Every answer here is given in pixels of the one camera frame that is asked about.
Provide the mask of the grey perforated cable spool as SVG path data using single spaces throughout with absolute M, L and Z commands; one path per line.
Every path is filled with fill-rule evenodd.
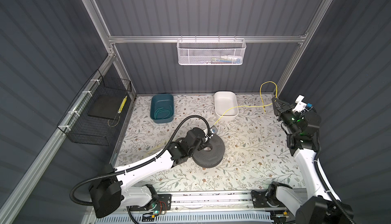
M 193 161 L 202 168 L 214 168 L 219 165 L 225 154 L 224 141 L 218 135 L 214 135 L 206 148 L 194 152 Z

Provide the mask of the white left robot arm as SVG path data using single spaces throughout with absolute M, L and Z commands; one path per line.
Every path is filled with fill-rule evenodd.
M 155 188 L 152 185 L 134 185 L 154 174 L 187 162 L 195 152 L 207 147 L 214 134 L 215 128 L 193 128 L 187 132 L 186 137 L 171 141 L 167 149 L 143 160 L 116 169 L 109 165 L 107 170 L 117 173 L 117 176 L 94 180 L 89 186 L 96 217 L 106 217 L 120 207 L 153 209 L 158 202 Z

